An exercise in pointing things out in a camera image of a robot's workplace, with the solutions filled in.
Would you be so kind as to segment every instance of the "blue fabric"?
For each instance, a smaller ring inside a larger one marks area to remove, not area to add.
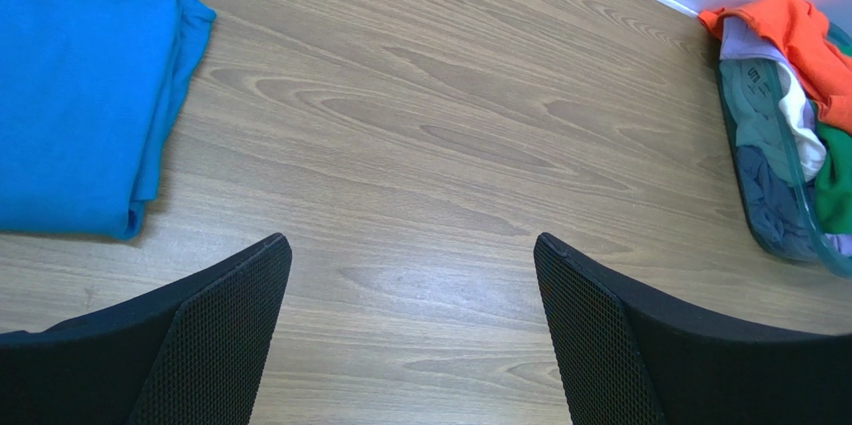
[[[135,236],[216,14],[0,0],[0,230]]]
[[[736,161],[754,232],[777,255],[800,260],[814,257],[796,196],[772,171],[763,152],[757,147],[739,147]]]

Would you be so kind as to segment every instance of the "orange shirt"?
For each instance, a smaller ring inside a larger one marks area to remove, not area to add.
[[[826,40],[828,18],[806,0],[758,0],[739,8],[705,10],[698,19],[717,38],[727,16],[742,18],[772,42],[819,107],[819,121],[852,133],[852,58]]]

